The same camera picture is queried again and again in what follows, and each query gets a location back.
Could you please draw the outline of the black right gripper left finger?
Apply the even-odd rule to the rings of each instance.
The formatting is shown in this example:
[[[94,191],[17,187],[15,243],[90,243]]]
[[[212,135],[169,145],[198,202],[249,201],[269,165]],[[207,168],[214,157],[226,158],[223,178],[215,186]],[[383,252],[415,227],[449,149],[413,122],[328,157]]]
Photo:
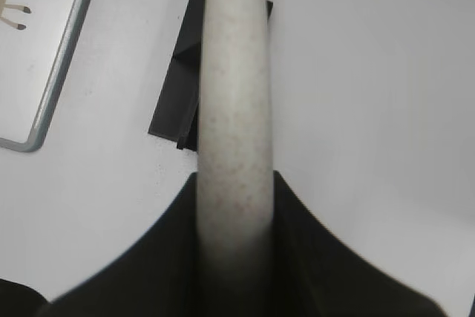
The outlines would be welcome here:
[[[198,316],[196,181],[115,261],[39,316]]]

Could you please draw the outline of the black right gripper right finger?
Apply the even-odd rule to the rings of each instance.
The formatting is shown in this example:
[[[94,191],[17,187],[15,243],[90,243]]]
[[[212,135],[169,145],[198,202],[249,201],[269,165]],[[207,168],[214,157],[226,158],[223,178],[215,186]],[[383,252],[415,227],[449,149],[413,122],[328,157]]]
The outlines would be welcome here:
[[[340,242],[274,173],[274,316],[443,316]]]

